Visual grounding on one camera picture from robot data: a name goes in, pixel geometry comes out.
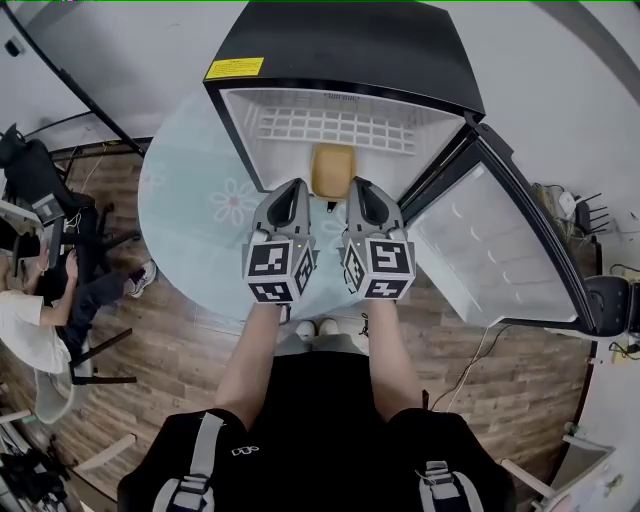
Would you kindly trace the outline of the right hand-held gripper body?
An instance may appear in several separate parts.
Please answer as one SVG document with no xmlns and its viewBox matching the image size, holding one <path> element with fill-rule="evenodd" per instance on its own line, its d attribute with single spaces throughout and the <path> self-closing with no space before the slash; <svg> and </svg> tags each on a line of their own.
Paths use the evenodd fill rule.
<svg viewBox="0 0 640 512">
<path fill-rule="evenodd" d="M 362 180 L 363 220 L 342 234 L 339 249 L 345 282 L 363 300 L 399 300 L 416 276 L 414 244 L 400 208 L 381 188 Z"/>
</svg>

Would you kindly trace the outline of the grey chair with black legs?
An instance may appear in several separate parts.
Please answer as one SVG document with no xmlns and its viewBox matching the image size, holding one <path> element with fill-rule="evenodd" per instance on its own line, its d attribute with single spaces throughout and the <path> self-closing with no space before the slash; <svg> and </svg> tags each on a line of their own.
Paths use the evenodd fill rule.
<svg viewBox="0 0 640 512">
<path fill-rule="evenodd" d="M 50 374 L 34 370 L 36 398 L 35 416 L 46 425 L 53 425 L 67 413 L 78 409 L 88 398 L 90 386 L 135 384 L 136 377 L 106 377 L 97 374 L 93 359 L 133 334 L 128 328 L 95 347 L 84 342 L 82 354 L 67 364 L 65 373 Z"/>
</svg>

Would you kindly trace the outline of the black router with antennas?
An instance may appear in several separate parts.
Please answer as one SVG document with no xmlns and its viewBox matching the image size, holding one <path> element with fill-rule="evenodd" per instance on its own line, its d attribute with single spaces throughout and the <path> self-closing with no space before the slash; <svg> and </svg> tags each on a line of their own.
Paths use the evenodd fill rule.
<svg viewBox="0 0 640 512">
<path fill-rule="evenodd" d="M 589 203 L 598 199 L 602 193 L 589 197 L 576 196 L 574 210 L 574 224 L 584 235 L 600 233 L 610 223 L 607 206 L 592 207 Z"/>
</svg>

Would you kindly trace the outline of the black grey swivel chair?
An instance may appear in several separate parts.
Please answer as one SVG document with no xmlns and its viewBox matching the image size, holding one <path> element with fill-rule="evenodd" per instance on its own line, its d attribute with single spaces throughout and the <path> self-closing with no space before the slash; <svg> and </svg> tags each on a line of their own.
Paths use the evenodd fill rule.
<svg viewBox="0 0 640 512">
<path fill-rule="evenodd" d="M 640 335 L 640 282 L 600 275 L 587 278 L 585 285 L 595 320 L 595 335 Z"/>
</svg>

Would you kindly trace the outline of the person's left forearm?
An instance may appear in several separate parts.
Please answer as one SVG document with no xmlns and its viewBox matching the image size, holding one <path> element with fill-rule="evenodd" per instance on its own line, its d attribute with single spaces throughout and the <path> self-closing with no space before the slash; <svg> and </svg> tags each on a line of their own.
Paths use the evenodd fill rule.
<svg viewBox="0 0 640 512">
<path fill-rule="evenodd" d="M 252 306 L 215 394 L 215 407 L 249 430 L 263 408 L 279 333 L 281 307 Z"/>
</svg>

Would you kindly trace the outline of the person's black shirt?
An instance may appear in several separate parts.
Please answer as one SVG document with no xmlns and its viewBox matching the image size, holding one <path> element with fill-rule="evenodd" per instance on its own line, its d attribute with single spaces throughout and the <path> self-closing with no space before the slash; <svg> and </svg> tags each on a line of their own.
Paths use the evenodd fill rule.
<svg viewBox="0 0 640 512">
<path fill-rule="evenodd" d="M 278 356 L 247 430 L 214 408 L 168 417 L 118 485 L 118 512 L 165 512 L 203 422 L 212 512 L 515 512 L 514 484 L 452 413 L 378 414 L 364 355 Z"/>
</svg>

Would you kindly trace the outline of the black metal frame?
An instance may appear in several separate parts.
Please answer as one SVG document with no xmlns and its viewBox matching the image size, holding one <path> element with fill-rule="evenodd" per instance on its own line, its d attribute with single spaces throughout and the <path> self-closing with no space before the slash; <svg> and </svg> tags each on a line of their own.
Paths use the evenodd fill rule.
<svg viewBox="0 0 640 512">
<path fill-rule="evenodd" d="M 146 151 L 131 138 L 92 98 L 91 96 L 73 79 L 73 77 L 63 68 L 57 67 L 46 53 L 39 47 L 35 40 L 31 37 L 25 27 L 20 23 L 16 15 L 8 6 L 6 0 L 0 0 L 0 10 L 6 15 L 9 22 L 17 30 L 18 34 L 26 41 L 29 47 L 35 52 L 38 58 L 53 72 L 53 74 L 65 85 L 67 89 L 88 109 L 87 112 L 79 114 L 92 114 L 99 119 L 117 139 L 128 146 L 133 153 L 143 158 Z"/>
</svg>

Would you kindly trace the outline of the light yellow wooden stand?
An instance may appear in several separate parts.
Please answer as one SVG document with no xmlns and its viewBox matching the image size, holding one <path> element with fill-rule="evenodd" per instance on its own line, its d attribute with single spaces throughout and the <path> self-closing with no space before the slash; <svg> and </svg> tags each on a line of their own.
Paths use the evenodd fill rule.
<svg viewBox="0 0 640 512">
<path fill-rule="evenodd" d="M 612 342 L 609 351 L 612 353 L 613 364 L 640 361 L 640 343 L 623 346 L 618 342 Z"/>
</svg>

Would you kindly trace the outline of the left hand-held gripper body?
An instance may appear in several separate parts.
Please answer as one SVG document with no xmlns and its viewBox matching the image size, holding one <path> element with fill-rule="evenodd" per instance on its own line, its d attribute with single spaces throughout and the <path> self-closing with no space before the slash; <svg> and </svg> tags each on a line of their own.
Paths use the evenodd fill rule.
<svg viewBox="0 0 640 512">
<path fill-rule="evenodd" d="M 294 232 L 295 179 L 269 193 L 256 208 L 242 246 L 242 278 L 258 303 L 301 300 L 319 252 L 311 234 Z"/>
</svg>

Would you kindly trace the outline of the black office chair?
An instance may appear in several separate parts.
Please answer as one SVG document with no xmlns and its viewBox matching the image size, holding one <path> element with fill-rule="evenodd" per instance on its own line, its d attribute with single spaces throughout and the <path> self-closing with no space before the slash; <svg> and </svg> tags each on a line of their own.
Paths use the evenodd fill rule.
<svg viewBox="0 0 640 512">
<path fill-rule="evenodd" d="M 25 140 L 14 124 L 0 136 L 0 168 L 14 197 L 26 202 L 32 211 L 31 205 L 39 199 L 49 194 L 56 197 L 65 217 L 48 226 L 42 225 L 52 229 L 49 265 L 57 266 L 66 248 L 78 248 L 82 283 L 111 272 L 109 251 L 141 237 L 137 230 L 119 236 L 109 233 L 106 221 L 114 205 L 109 203 L 98 210 L 94 198 L 71 190 L 46 146 L 39 140 Z"/>
</svg>

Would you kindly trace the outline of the grey patterned device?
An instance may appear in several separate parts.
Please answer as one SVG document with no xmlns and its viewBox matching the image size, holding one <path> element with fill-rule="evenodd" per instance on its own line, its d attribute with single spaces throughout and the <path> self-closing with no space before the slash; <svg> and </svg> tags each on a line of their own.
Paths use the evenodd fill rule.
<svg viewBox="0 0 640 512">
<path fill-rule="evenodd" d="M 31 207 L 43 226 L 48 226 L 57 219 L 65 217 L 63 207 L 53 194 L 39 199 Z"/>
</svg>

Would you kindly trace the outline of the person's right forearm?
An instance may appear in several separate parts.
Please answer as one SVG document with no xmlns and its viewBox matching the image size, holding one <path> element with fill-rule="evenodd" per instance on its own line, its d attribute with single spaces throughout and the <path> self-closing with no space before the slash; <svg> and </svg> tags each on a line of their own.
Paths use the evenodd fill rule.
<svg viewBox="0 0 640 512">
<path fill-rule="evenodd" d="M 392 300 L 366 302 L 369 368 L 374 404 L 385 420 L 422 407 L 422 386 L 407 350 L 397 307 Z"/>
</svg>

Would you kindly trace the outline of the person's grey trousers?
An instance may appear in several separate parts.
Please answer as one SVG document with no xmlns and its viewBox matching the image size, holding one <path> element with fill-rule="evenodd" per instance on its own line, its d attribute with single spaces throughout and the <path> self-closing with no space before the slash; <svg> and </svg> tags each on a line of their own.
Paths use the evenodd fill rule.
<svg viewBox="0 0 640 512">
<path fill-rule="evenodd" d="M 303 339 L 291 334 L 277 344 L 275 356 L 297 355 L 307 352 L 339 352 L 364 355 L 348 334 L 321 335 Z"/>
</svg>

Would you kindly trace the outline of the yellow plastic container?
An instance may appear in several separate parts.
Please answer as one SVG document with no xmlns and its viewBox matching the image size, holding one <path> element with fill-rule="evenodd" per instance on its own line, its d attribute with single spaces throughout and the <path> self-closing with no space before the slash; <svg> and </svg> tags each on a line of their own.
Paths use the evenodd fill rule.
<svg viewBox="0 0 640 512">
<path fill-rule="evenodd" d="M 352 146 L 319 143 L 311 162 L 312 192 L 330 201 L 344 200 L 356 174 L 356 153 Z"/>
</svg>

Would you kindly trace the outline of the black mini fridge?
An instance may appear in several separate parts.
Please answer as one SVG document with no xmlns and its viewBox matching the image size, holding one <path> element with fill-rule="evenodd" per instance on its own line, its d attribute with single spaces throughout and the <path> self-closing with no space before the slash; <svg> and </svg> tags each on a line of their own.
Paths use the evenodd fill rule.
<svg viewBox="0 0 640 512">
<path fill-rule="evenodd" d="M 398 204 L 424 271 L 469 323 L 595 330 L 590 296 L 551 215 L 483 121 L 445 10 L 417 2 L 251 2 L 205 88 L 256 188 L 311 183 L 316 144 L 262 140 L 266 107 L 354 112 L 414 130 L 416 154 L 361 149 L 356 174 Z"/>
</svg>

